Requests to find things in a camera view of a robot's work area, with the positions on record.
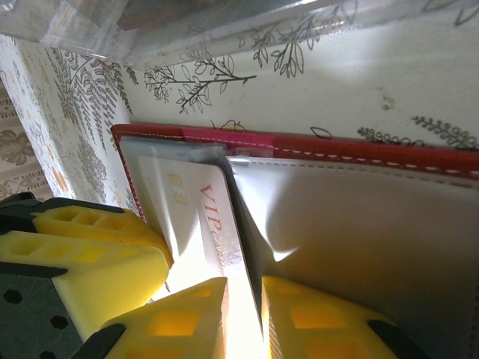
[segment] floral wallpaper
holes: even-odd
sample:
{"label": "floral wallpaper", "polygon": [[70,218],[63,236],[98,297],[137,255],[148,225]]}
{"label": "floral wallpaper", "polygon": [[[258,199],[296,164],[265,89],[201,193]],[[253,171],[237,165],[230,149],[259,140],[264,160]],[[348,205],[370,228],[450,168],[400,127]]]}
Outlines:
{"label": "floral wallpaper", "polygon": [[0,159],[22,163],[35,153],[55,196],[136,211],[110,131],[132,116],[123,84],[137,82],[135,71],[10,37],[0,37],[0,49],[11,97],[2,116],[15,108],[24,127],[0,131]]}
{"label": "floral wallpaper", "polygon": [[0,200],[22,191],[47,199],[52,192],[0,81]]}

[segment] white stitched seam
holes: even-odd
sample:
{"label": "white stitched seam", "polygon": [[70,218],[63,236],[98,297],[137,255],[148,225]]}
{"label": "white stitched seam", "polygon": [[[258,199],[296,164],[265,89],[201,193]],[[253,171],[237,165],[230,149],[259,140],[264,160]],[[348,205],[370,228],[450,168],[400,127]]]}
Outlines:
{"label": "white stitched seam", "polygon": [[[270,149],[270,150],[277,150],[277,151],[281,151],[281,152],[285,152],[285,153],[287,153],[287,152],[293,152],[293,153],[297,153],[297,154],[302,153],[306,156],[311,156],[311,155],[315,155],[316,157],[328,156],[331,159],[335,159],[335,158],[338,157],[338,155],[325,155],[323,153],[312,153],[312,152],[306,152],[306,151],[298,151],[298,150],[279,148],[279,147],[274,147],[274,146],[269,145],[269,144],[252,144],[251,142],[223,140],[221,138],[196,137],[196,136],[188,136],[188,135],[184,135],[184,136],[161,135],[161,134],[152,134],[152,133],[148,133],[148,132],[137,132],[137,131],[131,131],[131,132],[130,131],[116,131],[115,134],[116,135],[146,135],[148,137],[154,137],[154,138],[174,138],[174,139],[178,139],[178,140],[183,140],[185,138],[187,138],[189,140],[200,140],[200,141],[215,141],[215,140],[217,140],[217,141],[222,141],[226,144],[241,144],[241,145],[252,146],[252,147],[262,147],[262,148],[267,148],[267,149]],[[368,163],[368,162],[371,162],[373,164],[386,163],[387,165],[395,166],[395,165],[392,164],[394,162],[383,162],[380,159],[367,160],[367,159],[364,159],[364,158],[355,158],[355,157],[351,157],[351,159],[355,160],[355,161],[366,162],[366,163]],[[398,164],[398,165],[404,166],[404,167],[407,167],[407,168],[421,168],[420,166],[410,165],[410,164]],[[475,176],[475,177],[479,176],[479,171],[461,171],[461,170],[445,169],[445,168],[437,168],[437,167],[423,167],[421,169],[424,169],[426,171],[443,171],[443,172],[449,173],[449,174],[464,173],[464,174]]]}
{"label": "white stitched seam", "polygon": [[[249,163],[252,163],[253,165],[265,165],[264,162],[257,162],[257,161],[250,161]],[[425,181],[425,182],[434,182],[434,183],[437,183],[437,184],[440,184],[440,185],[451,185],[451,186],[454,186],[454,187],[457,187],[457,186],[460,186],[460,187],[465,187],[465,188],[472,188],[472,189],[476,189],[476,190],[479,190],[479,187],[477,186],[473,186],[473,185],[464,185],[462,183],[456,183],[456,182],[446,182],[446,181],[443,181],[443,180],[440,180],[440,179],[428,179],[428,178],[424,178],[424,177],[414,177],[414,176],[410,176],[410,175],[403,175],[403,174],[392,174],[392,173],[389,173],[389,172],[378,172],[378,171],[374,171],[374,170],[366,170],[364,168],[351,168],[351,167],[338,167],[338,166],[331,166],[331,165],[297,165],[297,164],[286,164],[287,166],[291,166],[291,167],[296,167],[296,166],[299,166],[299,167],[307,167],[307,168],[319,168],[319,169],[322,169],[322,170],[339,170],[339,171],[358,171],[358,172],[368,172],[370,174],[379,174],[379,175],[382,175],[382,176],[395,176],[395,177],[401,177],[401,178],[407,178],[408,180],[420,180],[420,181]]]}

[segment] black plastic base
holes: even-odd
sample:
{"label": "black plastic base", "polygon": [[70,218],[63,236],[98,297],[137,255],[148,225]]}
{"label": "black plastic base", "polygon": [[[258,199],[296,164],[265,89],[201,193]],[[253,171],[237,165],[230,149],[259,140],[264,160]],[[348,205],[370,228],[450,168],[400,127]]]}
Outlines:
{"label": "black plastic base", "polygon": [[0,262],[0,359],[70,359],[80,348],[52,282],[66,272]]}

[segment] leaf pattern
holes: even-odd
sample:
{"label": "leaf pattern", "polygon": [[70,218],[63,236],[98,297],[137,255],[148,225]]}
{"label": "leaf pattern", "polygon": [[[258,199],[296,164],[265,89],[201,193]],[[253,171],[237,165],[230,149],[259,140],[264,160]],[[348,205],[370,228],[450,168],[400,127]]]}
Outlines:
{"label": "leaf pattern", "polygon": [[[453,4],[460,4],[461,0],[429,0],[423,7],[423,12],[429,13],[433,11],[443,10]],[[454,26],[461,26],[474,19],[479,13],[479,1],[475,4],[469,4],[460,9],[454,20]]]}
{"label": "leaf pattern", "polygon": [[424,147],[425,144],[421,140],[413,141],[409,137],[399,138],[395,135],[390,135],[388,133],[382,133],[376,131],[375,129],[368,129],[361,127],[358,130],[358,134],[364,137],[365,140],[373,142],[375,144],[402,144],[406,146],[419,146]]}
{"label": "leaf pattern", "polygon": [[148,91],[164,103],[170,102],[170,88],[176,85],[176,103],[180,106],[180,114],[189,114],[190,110],[203,113],[204,106],[213,105],[210,100],[210,87],[213,85],[219,85],[219,94],[222,95],[228,83],[242,82],[244,85],[248,80],[256,78],[234,75],[234,60],[230,55],[196,61],[194,74],[191,74],[185,65],[180,66],[181,72],[176,68],[173,66],[149,70],[144,73],[144,83]]}
{"label": "leaf pattern", "polygon": [[15,108],[12,100],[9,98],[0,99],[0,118],[12,118],[16,116]]}
{"label": "leaf pattern", "polygon": [[95,153],[94,148],[82,136],[79,136],[79,140],[78,156],[82,163],[85,179],[90,183],[93,190],[98,193],[101,200],[105,202],[106,190],[103,181],[106,180],[106,167]]}
{"label": "leaf pattern", "polygon": [[[262,68],[273,60],[273,70],[280,76],[294,78],[304,73],[305,58],[303,43],[309,50],[320,41],[322,33],[340,30],[344,25],[352,25],[358,12],[358,0],[348,0],[332,7],[330,11],[318,11],[291,20],[290,26],[284,29],[284,22],[275,22],[262,28],[249,31],[252,40],[253,60]],[[246,38],[239,39],[239,47],[245,46]],[[286,43],[281,49],[269,53],[267,46]]]}
{"label": "leaf pattern", "polygon": [[448,146],[458,150],[479,150],[478,138],[469,131],[442,120],[434,120],[424,116],[415,116],[411,119],[416,125],[438,135]]}
{"label": "leaf pattern", "polygon": [[[46,54],[55,72],[54,81],[64,116],[94,143],[98,137],[106,152],[105,132],[111,134],[109,129],[113,125],[118,97],[133,114],[121,66],[58,49],[47,49]],[[135,82],[135,72],[126,71]]]}
{"label": "leaf pattern", "polygon": [[20,166],[27,162],[27,157],[34,156],[30,141],[23,131],[19,134],[11,129],[0,132],[0,159]]}

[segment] wallet stitching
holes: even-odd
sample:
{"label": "wallet stitching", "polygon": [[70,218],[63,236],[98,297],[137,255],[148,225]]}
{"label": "wallet stitching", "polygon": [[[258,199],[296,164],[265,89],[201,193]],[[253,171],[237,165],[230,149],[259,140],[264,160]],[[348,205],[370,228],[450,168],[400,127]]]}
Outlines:
{"label": "wallet stitching", "polygon": [[[153,138],[174,138],[177,140],[184,140],[184,139],[189,139],[189,140],[201,140],[201,141],[214,141],[217,138],[207,138],[207,137],[197,137],[197,136],[188,136],[188,135],[182,135],[182,136],[175,136],[175,135],[161,135],[157,133],[148,133],[148,132],[137,132],[137,131],[117,131],[117,135],[146,135],[148,137],[153,137]],[[412,164],[401,164],[401,163],[396,163],[396,162],[389,162],[389,161],[384,161],[381,159],[365,159],[365,158],[359,158],[359,157],[352,157],[352,156],[339,156],[339,155],[333,155],[329,154],[326,155],[324,153],[315,153],[315,152],[308,152],[308,151],[299,151],[299,150],[291,150],[287,148],[280,148],[280,147],[274,147],[270,144],[252,144],[250,142],[243,142],[243,141],[232,141],[232,140],[224,140],[224,139],[218,139],[222,141],[223,143],[226,144],[241,144],[241,145],[247,145],[247,146],[253,146],[253,147],[263,147],[267,148],[270,150],[277,150],[281,151],[284,153],[295,153],[295,154],[303,154],[306,156],[316,156],[316,157],[328,157],[330,159],[336,159],[339,161],[360,161],[360,162],[366,162],[370,163],[372,165],[378,165],[382,164],[383,166],[391,166],[391,167],[397,167],[397,166],[404,166],[406,168],[411,168],[411,169],[416,169],[420,168],[429,172],[437,172],[441,171],[447,174],[466,174],[471,177],[479,177],[479,171],[461,171],[461,170],[455,170],[455,169],[448,169],[448,168],[439,168],[439,167],[430,167],[430,166],[418,166],[418,165],[412,165]]]}
{"label": "wallet stitching", "polygon": [[393,174],[391,172],[386,172],[386,171],[376,171],[374,169],[366,169],[366,168],[351,168],[351,167],[344,167],[344,166],[322,166],[322,165],[304,165],[304,164],[296,164],[296,163],[277,163],[277,162],[261,162],[261,161],[250,161],[249,163],[253,165],[270,165],[270,166],[289,166],[289,167],[302,167],[302,168],[319,168],[323,170],[340,170],[340,171],[355,171],[355,172],[367,172],[369,174],[381,174],[383,176],[394,176],[394,177],[400,177],[400,178],[407,178],[408,180],[420,180],[423,182],[432,182],[432,183],[438,183],[440,185],[452,185],[455,187],[462,187],[462,188],[473,188],[473,189],[479,189],[473,185],[468,185],[465,183],[456,183],[456,182],[450,182],[450,181],[443,181],[440,179],[428,179],[424,177],[414,177],[408,174]]}

